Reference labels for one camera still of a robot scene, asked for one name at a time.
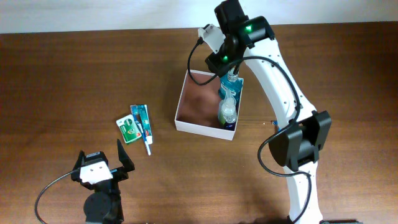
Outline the blue mouthwash bottle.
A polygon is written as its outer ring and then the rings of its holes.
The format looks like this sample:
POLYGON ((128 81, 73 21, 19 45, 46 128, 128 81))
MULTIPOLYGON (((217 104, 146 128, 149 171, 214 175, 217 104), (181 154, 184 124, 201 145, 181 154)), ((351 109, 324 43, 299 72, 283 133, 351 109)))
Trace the blue mouthwash bottle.
POLYGON ((236 100, 236 108, 239 108, 240 96, 243 89, 243 79, 238 77, 231 69, 226 75, 220 78, 220 89, 218 94, 222 100, 225 99, 226 90, 229 90, 236 100))

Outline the clear pump sanitizer bottle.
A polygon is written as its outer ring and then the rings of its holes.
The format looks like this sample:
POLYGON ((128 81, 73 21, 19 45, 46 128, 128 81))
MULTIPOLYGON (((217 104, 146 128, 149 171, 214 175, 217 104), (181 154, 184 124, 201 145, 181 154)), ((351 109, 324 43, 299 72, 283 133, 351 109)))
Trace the clear pump sanitizer bottle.
POLYGON ((236 99, 232 92, 227 89, 225 91, 225 98, 219 103, 218 121, 223 129, 234 131, 237 119, 236 99))

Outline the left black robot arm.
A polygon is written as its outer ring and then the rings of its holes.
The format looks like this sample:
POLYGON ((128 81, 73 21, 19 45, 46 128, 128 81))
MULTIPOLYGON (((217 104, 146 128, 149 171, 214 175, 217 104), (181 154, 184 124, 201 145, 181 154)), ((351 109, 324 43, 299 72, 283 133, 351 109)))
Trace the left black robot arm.
POLYGON ((123 206, 119 183, 129 178, 135 170, 134 163, 117 140, 120 167, 111 169, 104 152, 85 154, 80 151, 72 170, 71 180, 93 193, 85 200, 83 211, 85 223, 122 223, 123 206))

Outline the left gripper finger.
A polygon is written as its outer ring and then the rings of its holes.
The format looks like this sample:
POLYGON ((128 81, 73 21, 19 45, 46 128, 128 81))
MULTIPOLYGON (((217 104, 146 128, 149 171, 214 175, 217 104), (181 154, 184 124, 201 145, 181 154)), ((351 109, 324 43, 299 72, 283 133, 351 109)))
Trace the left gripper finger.
POLYGON ((135 165, 131 158, 128 156, 127 152, 124 150, 123 145, 119 139, 117 139, 117 147, 118 147, 118 158, 121 164, 124 167, 126 172, 130 172, 135 170, 135 165))
POLYGON ((85 153, 83 151, 80 151, 78 155, 78 159, 75 163, 75 169, 79 169, 83 164, 85 163, 85 153))

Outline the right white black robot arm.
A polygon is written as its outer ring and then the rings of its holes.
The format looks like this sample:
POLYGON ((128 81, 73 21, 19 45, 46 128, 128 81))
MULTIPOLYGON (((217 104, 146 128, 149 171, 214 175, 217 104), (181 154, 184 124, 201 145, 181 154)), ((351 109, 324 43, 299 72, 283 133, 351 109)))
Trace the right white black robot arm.
POLYGON ((279 131, 260 148, 269 146, 283 168, 290 198, 291 223, 321 223, 316 173, 320 151, 331 126, 327 111, 318 112, 307 100, 282 58, 279 43, 265 17, 249 18, 239 1, 215 8, 219 26, 205 27, 200 37, 212 53, 205 62, 219 77, 245 63, 262 86, 274 110, 279 131))

